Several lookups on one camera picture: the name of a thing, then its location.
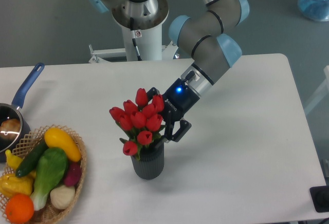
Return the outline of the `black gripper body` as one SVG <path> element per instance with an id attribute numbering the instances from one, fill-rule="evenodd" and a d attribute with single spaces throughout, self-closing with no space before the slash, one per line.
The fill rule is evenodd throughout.
<path id="1" fill-rule="evenodd" d="M 162 95 L 163 119 L 171 123 L 179 121 L 200 97 L 182 79 L 177 79 Z"/>

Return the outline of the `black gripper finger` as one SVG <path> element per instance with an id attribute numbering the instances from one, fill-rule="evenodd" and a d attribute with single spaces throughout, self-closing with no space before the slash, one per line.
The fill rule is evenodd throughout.
<path id="1" fill-rule="evenodd" d="M 154 148 L 158 149 L 164 143 L 170 141 L 178 142 L 187 133 L 187 131 L 192 127 L 192 124 L 185 119 L 179 121 L 179 128 L 176 132 L 174 130 L 174 123 L 166 123 L 164 134 L 155 141 Z"/>
<path id="2" fill-rule="evenodd" d="M 147 91 L 147 98 L 151 100 L 155 95 L 160 94 L 159 90 L 155 87 L 152 87 L 149 91 Z"/>

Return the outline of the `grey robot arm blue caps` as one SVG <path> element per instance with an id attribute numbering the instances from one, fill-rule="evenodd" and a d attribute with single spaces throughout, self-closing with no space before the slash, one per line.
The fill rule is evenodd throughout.
<path id="1" fill-rule="evenodd" d="M 179 141 L 191 127 L 184 114 L 241 57 L 239 45 L 225 32 L 249 14 L 247 0 L 203 0 L 207 11 L 193 20 L 177 17 L 170 25 L 172 43 L 186 52 L 193 64 L 164 93 L 161 112 L 166 129 L 154 147 Z M 101 13 L 110 11 L 121 27 L 128 61 L 163 59 L 162 24 L 166 0 L 89 0 Z"/>

